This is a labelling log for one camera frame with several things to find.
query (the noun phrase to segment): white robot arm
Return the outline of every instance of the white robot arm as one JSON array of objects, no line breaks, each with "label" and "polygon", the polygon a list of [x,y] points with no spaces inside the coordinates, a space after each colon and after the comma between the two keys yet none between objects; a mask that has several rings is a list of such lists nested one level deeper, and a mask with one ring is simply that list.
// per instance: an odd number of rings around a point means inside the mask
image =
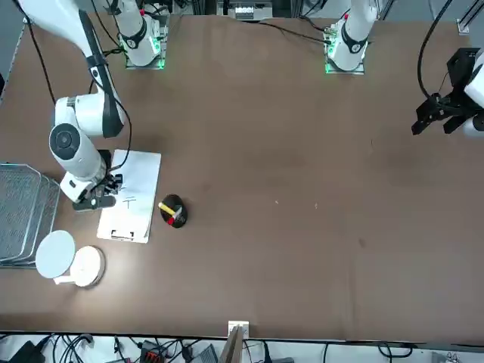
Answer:
[{"label": "white robot arm", "polygon": [[338,69],[349,72],[359,66],[376,19],[374,0],[352,0],[347,19],[342,17],[334,26],[337,37],[327,55]]},{"label": "white robot arm", "polygon": [[79,203],[105,180],[110,163],[110,158],[103,158],[89,137],[117,136],[126,114],[87,13],[79,10],[73,0],[20,0],[20,6],[35,24],[79,47],[98,87],[93,95],[57,100],[49,138],[54,158],[67,171],[60,187],[74,203]]},{"label": "white robot arm", "polygon": [[141,16],[135,0],[101,0],[104,8],[116,18],[119,40],[129,60],[138,67],[147,66],[160,55],[160,22]]}]

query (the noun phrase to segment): black cup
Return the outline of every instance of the black cup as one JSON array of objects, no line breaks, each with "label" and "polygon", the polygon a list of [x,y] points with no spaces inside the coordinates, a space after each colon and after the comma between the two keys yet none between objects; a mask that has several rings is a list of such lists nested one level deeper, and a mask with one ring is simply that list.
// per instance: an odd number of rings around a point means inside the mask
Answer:
[{"label": "black cup", "polygon": [[[176,213],[180,208],[182,208],[180,215],[178,218],[171,224],[173,228],[181,228],[185,225],[188,220],[188,211],[187,207],[183,204],[183,200],[176,194],[168,194],[163,199],[163,204],[173,209]],[[163,220],[168,223],[168,221],[172,218],[170,214],[165,212],[164,210],[160,209],[161,216]]]}]

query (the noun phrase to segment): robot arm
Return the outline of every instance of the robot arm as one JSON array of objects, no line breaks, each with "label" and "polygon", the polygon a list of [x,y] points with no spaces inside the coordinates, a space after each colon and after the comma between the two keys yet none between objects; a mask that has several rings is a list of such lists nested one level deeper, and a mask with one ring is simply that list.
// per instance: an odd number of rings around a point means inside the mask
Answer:
[{"label": "robot arm", "polygon": [[78,203],[106,178],[110,163],[88,137],[117,136],[123,129],[126,115],[87,13],[79,10],[73,0],[20,0],[20,6],[35,24],[79,47],[98,87],[93,95],[57,100],[54,128],[49,138],[54,158],[67,171],[60,187]]},{"label": "robot arm", "polygon": [[337,38],[328,58],[343,71],[356,69],[368,45],[368,35],[377,19],[377,7],[374,0],[352,0],[348,18],[340,19],[336,24]]},{"label": "robot arm", "polygon": [[484,136],[484,54],[478,48],[459,48],[447,62],[452,91],[445,96],[434,93],[417,108],[413,135],[431,123],[447,119],[444,132],[451,134],[463,126],[467,136]]}]

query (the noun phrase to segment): brown table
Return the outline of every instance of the brown table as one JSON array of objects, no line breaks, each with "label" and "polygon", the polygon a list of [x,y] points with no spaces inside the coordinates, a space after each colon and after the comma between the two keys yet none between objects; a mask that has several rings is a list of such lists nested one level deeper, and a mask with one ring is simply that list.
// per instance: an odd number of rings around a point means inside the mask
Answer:
[{"label": "brown table", "polygon": [[[157,200],[181,195],[189,223],[176,231],[155,210],[147,245],[97,240],[99,212],[77,215],[62,196],[55,228],[99,246],[106,274],[82,290],[0,271],[0,328],[224,336],[237,319],[253,337],[484,343],[484,142],[410,130],[429,24],[377,23],[365,76],[324,74],[319,44],[267,26],[172,27],[165,71],[124,70],[120,56],[110,69],[132,149],[162,154]],[[56,96],[85,93],[80,52],[36,31]],[[423,64],[430,91],[466,43],[438,26]],[[51,112],[26,34],[0,156],[60,180]],[[127,135],[95,143],[125,148]]]}]

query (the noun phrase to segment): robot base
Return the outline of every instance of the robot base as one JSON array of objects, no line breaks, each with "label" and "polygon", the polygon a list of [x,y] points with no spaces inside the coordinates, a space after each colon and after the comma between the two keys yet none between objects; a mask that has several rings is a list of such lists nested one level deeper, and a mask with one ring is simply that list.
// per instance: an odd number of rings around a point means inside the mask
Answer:
[{"label": "robot base", "polygon": [[363,61],[365,60],[365,51],[363,51],[363,56],[361,57],[360,64],[354,70],[341,70],[334,64],[334,62],[330,59],[329,54],[334,51],[334,47],[337,40],[337,25],[332,24],[331,28],[329,28],[326,32],[324,32],[324,40],[329,40],[331,45],[324,44],[324,71],[327,74],[333,73],[345,73],[345,74],[365,74],[365,65]]},{"label": "robot base", "polygon": [[160,40],[154,41],[154,47],[160,47],[160,53],[146,66],[136,66],[134,65],[128,57],[126,57],[126,69],[127,70],[163,70],[165,68],[166,59],[166,43],[168,42],[168,25],[169,25],[169,13],[160,15],[154,15],[153,19],[158,20],[160,24],[160,29],[158,36]]}]

